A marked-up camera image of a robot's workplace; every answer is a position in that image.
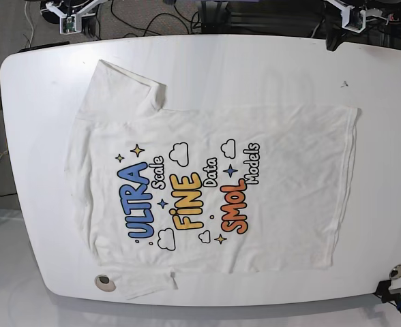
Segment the white printed T-shirt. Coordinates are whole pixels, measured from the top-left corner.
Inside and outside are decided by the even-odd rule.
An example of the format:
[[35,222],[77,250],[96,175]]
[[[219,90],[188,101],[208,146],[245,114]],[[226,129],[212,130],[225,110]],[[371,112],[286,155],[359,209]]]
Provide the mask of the white printed T-shirt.
[[91,257],[127,299],[182,274],[333,264],[359,110],[173,110],[166,87],[98,61],[74,117],[65,175]]

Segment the black aluminium frame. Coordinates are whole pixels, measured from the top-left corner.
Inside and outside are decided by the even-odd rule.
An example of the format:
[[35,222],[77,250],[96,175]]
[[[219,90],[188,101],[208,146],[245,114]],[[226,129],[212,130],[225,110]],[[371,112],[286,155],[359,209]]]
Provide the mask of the black aluminium frame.
[[196,1],[202,34],[227,33],[233,29],[255,26],[255,13],[235,12],[228,7],[230,1]]

